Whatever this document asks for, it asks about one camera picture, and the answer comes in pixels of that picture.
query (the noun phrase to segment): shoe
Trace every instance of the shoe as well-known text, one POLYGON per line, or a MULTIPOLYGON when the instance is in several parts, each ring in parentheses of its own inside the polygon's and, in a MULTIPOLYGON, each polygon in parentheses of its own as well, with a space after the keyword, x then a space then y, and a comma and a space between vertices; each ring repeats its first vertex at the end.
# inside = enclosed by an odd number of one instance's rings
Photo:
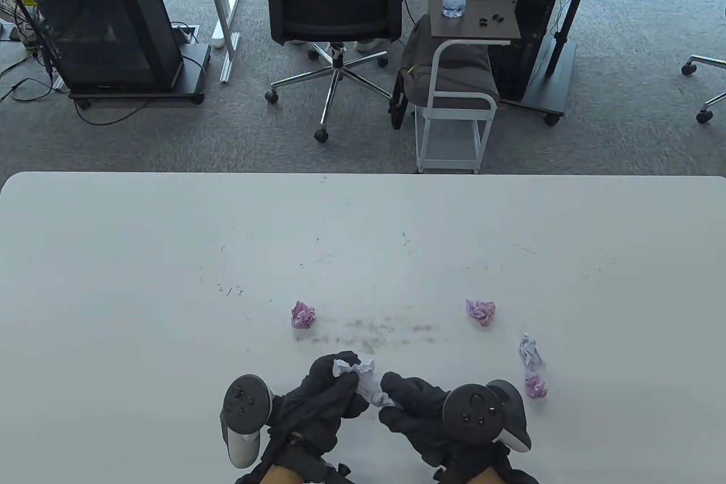
POLYGON ((356 51, 358 51, 359 53, 366 53, 367 51, 376 49, 376 47, 378 47, 384 41, 385 40, 379 37, 373 38, 372 40, 356 41, 355 48, 356 51))

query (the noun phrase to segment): crumpled white paper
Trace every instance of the crumpled white paper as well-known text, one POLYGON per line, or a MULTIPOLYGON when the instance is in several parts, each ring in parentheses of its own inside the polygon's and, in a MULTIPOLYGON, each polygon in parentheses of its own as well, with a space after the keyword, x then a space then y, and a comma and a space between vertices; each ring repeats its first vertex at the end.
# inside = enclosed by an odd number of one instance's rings
POLYGON ((388 393, 381 390, 381 379, 375 375, 374 368, 373 359, 368 363, 355 364, 353 367, 342 359, 336 359, 332 362, 332 375, 337 378, 344 372, 354 372, 360 377, 356 393, 360 394, 363 399, 373 406, 398 406, 388 393))

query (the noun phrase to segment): computer case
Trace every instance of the computer case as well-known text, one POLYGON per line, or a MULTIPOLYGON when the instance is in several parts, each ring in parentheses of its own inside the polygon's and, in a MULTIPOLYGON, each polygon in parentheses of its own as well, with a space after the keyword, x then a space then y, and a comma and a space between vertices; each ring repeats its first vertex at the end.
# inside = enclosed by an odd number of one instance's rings
POLYGON ((502 100, 518 102, 544 51, 542 41, 555 32, 560 6, 567 0, 516 0, 515 14, 521 38, 511 45, 488 48, 492 74, 502 100))
POLYGON ((16 0, 75 93, 166 92, 184 65, 162 0, 16 0))

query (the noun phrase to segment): white metal frame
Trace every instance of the white metal frame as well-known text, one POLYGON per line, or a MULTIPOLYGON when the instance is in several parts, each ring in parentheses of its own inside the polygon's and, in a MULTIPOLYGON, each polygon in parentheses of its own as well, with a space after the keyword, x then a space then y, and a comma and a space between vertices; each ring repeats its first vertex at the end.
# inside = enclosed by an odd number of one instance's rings
POLYGON ((428 84, 428 101, 426 107, 414 105, 414 118, 416 124, 416 165, 418 171, 425 168, 446 168, 453 170, 471 170, 478 174, 482 168, 484 150, 487 147, 489 132, 492 129, 493 118, 497 114, 497 103, 492 96, 485 92, 464 92, 436 90, 436 77, 438 75, 438 59, 441 53, 451 45, 509 45, 509 40, 446 40, 436 48, 431 61, 431 77, 428 84), (479 98, 489 104, 488 110, 451 110, 450 108, 434 108, 434 98, 479 98), (423 118, 423 138, 419 145, 420 117, 423 118), (432 123, 446 123, 453 120, 469 120, 472 128, 472 141, 474 142, 474 160, 461 159, 428 159, 428 144, 432 123), (484 121, 484 131, 479 137, 479 122, 484 121))

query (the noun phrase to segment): desk leg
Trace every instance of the desk leg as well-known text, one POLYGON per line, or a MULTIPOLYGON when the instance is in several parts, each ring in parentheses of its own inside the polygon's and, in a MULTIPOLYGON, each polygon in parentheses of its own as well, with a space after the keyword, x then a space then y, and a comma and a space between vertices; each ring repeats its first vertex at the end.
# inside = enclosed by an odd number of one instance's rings
POLYGON ((565 43, 567 43, 567 35, 570 33, 570 27, 572 27, 572 22, 575 19, 575 13, 580 5, 580 1, 581 0, 570 1, 570 7, 567 9, 567 15, 565 15, 565 21, 562 23, 562 28, 559 32, 555 33, 555 50, 552 51, 550 63, 547 64, 547 71, 545 72, 548 77, 555 73, 557 61, 560 60, 560 54, 565 47, 565 43))

